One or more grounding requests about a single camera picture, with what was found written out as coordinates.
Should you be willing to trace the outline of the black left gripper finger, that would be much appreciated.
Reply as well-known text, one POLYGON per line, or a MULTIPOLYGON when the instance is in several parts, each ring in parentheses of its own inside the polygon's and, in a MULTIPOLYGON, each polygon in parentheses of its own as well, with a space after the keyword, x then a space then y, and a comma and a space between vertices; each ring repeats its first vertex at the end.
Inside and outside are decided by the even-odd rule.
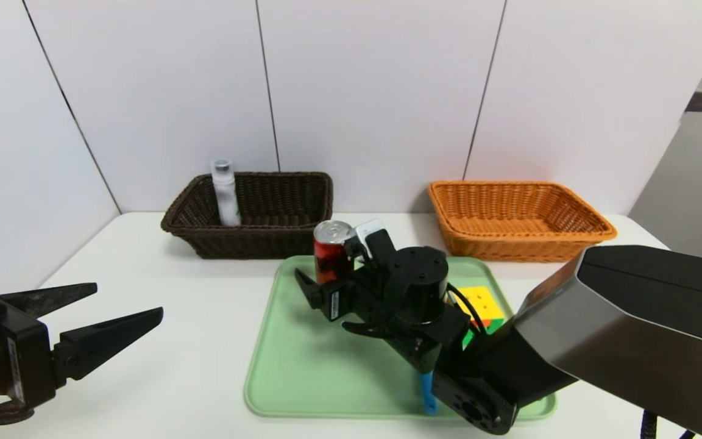
POLYGON ((28 316, 39 318, 87 298, 97 291, 97 284, 90 282, 1 294, 0 300, 28 316))
POLYGON ((162 307, 59 334, 51 354, 56 389, 82 380, 162 322, 162 307))

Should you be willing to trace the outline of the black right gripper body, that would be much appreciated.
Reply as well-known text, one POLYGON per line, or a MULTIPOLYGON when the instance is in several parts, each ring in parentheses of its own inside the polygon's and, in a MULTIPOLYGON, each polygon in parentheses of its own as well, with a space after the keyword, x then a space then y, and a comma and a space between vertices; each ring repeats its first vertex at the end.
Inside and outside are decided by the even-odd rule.
POLYGON ((386 281, 387 269, 359 267, 320 287, 321 311, 329 321, 355 314, 366 323, 382 322, 385 316, 383 289, 386 281))

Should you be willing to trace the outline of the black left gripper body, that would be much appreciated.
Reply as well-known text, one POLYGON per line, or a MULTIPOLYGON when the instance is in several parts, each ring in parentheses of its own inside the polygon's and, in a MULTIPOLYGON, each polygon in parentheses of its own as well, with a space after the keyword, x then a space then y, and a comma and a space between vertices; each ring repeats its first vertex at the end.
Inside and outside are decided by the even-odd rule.
POLYGON ((44 323, 0 300, 0 395, 34 409, 55 397, 48 330, 44 323))

